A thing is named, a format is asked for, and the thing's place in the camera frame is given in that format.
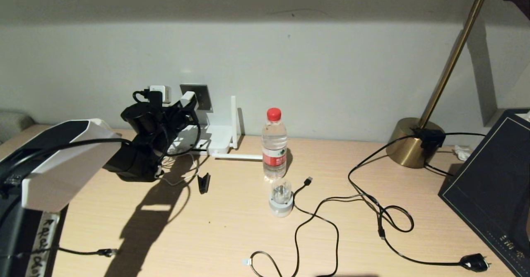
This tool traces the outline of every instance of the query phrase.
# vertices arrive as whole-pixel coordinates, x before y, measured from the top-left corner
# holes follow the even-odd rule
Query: white router
[[[210,155],[214,158],[262,160],[262,155],[229,154],[230,148],[237,149],[237,142],[241,135],[239,117],[235,96],[231,96],[231,126],[227,125],[201,125],[199,143],[191,151],[193,154]],[[170,147],[170,153],[182,152],[195,143],[197,135],[196,126],[188,126],[182,130]]]

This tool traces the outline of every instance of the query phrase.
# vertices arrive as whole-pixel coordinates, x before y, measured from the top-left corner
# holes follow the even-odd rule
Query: wall socket plate
[[[200,111],[209,111],[212,109],[212,101],[210,101],[210,94],[208,93],[208,86],[205,84],[181,84],[180,90],[182,94],[187,91],[195,92],[199,106],[197,109]]]

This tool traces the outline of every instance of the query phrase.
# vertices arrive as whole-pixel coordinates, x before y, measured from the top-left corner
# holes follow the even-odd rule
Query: bottle label
[[[279,150],[269,150],[263,147],[263,162],[271,166],[282,165],[286,161],[287,147]]]

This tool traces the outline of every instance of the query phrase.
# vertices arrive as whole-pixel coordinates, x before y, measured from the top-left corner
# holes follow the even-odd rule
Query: wooden desk
[[[0,147],[0,157],[43,130],[32,126]],[[120,130],[131,139],[130,130]],[[292,162],[286,177],[297,189],[307,176],[314,178],[297,204],[313,211],[329,196],[353,195],[346,174],[381,143],[290,139]],[[451,153],[437,153],[432,164],[447,170],[460,163]],[[259,153],[258,137],[244,137],[240,153]],[[70,203],[61,246],[79,251],[123,249],[115,258],[77,256],[58,252],[55,277],[134,276],[254,276],[242,265],[257,250],[270,253],[284,276],[296,265],[295,228],[308,215],[293,211],[276,218],[267,204],[261,162],[200,158],[201,175],[210,173],[210,190],[201,195],[197,181],[171,187],[164,181],[125,183],[100,170]],[[192,166],[191,158],[176,161],[167,178],[177,181]],[[377,235],[376,216],[363,202],[329,202],[319,215],[340,229],[339,270],[343,277],[393,276],[511,276],[492,251],[437,196],[443,177],[426,169],[409,169],[381,158],[360,168],[354,180],[383,205],[396,204],[414,217],[416,228],[403,234],[385,224],[387,238],[403,254],[425,261],[456,262],[464,255],[482,253],[492,263],[487,272],[461,267],[414,264],[394,254]],[[396,213],[398,224],[407,219]],[[299,276],[327,274],[335,267],[335,230],[313,220],[299,231]],[[276,277],[269,260],[258,255],[256,269]]]

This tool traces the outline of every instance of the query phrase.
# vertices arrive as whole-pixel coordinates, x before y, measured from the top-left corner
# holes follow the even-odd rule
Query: red bottle cap
[[[276,122],[282,118],[282,111],[279,108],[273,107],[269,108],[267,111],[267,120],[271,122]]]

